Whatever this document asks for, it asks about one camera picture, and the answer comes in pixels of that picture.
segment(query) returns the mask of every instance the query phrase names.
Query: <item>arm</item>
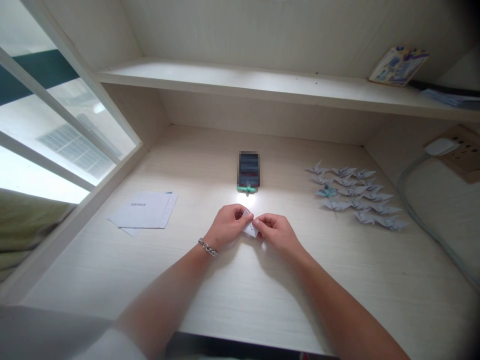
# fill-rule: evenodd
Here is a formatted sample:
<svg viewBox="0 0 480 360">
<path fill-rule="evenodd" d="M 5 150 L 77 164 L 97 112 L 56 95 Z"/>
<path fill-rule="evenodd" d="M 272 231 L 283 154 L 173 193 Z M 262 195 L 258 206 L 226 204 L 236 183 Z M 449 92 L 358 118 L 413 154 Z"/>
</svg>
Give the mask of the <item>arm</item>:
<svg viewBox="0 0 480 360">
<path fill-rule="evenodd" d="M 253 220 L 253 226 L 298 276 L 342 360 L 409 359 L 382 325 L 310 256 L 284 216 L 264 214 Z"/>
<path fill-rule="evenodd" d="M 232 243 L 253 215 L 245 207 L 220 209 L 203 241 L 221 251 Z M 157 277 L 120 315 L 115 327 L 127 334 L 148 359 L 156 357 L 180 326 L 215 258 L 199 244 Z"/>
</svg>

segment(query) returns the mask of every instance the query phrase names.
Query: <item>hand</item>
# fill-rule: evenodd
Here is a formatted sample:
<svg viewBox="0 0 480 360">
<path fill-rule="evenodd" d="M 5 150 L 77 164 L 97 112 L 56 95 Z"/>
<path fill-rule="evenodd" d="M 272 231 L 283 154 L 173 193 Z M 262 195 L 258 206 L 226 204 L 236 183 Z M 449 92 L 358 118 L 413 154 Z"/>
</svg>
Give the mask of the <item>hand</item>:
<svg viewBox="0 0 480 360">
<path fill-rule="evenodd" d="M 260 239 L 267 239 L 283 255 L 304 251 L 295 231 L 285 216 L 266 213 L 255 220 L 253 226 L 259 230 Z"/>
<path fill-rule="evenodd" d="M 203 241 L 215 250 L 220 250 L 225 245 L 232 243 L 254 218 L 252 213 L 242 216 L 245 210 L 247 208 L 240 204 L 222 207 L 216 214 Z"/>
</svg>

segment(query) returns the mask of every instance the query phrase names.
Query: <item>forearm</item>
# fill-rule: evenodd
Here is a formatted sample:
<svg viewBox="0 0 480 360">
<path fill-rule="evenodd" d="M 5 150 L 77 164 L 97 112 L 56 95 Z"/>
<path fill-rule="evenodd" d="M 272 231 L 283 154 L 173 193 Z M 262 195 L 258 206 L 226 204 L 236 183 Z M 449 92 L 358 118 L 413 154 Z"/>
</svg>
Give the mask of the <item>forearm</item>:
<svg viewBox="0 0 480 360">
<path fill-rule="evenodd" d="M 306 250 L 287 256 L 342 360 L 408 359 L 380 323 Z"/>
<path fill-rule="evenodd" d="M 213 260 L 200 245 L 194 246 L 132 302 L 115 327 L 148 359 L 157 356 L 180 326 Z"/>
</svg>

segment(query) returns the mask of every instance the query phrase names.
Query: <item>smartphone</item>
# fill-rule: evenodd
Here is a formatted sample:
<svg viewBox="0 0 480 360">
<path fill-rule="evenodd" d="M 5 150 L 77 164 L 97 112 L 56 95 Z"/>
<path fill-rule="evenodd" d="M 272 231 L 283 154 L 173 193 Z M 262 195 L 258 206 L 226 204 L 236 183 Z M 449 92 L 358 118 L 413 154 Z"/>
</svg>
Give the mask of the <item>smartphone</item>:
<svg viewBox="0 0 480 360">
<path fill-rule="evenodd" d="M 259 154 L 256 151 L 240 151 L 236 188 L 244 193 L 256 193 L 260 186 Z"/>
</svg>

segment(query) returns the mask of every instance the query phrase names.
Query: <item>phone screen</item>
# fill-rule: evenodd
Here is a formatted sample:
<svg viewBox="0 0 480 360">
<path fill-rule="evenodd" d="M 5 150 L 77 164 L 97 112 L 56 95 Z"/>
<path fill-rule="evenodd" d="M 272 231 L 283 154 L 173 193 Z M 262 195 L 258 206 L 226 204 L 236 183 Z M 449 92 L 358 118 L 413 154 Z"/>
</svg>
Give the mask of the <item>phone screen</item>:
<svg viewBox="0 0 480 360">
<path fill-rule="evenodd" d="M 260 186 L 259 155 L 255 151 L 240 151 L 237 186 L 252 188 Z"/>
</svg>

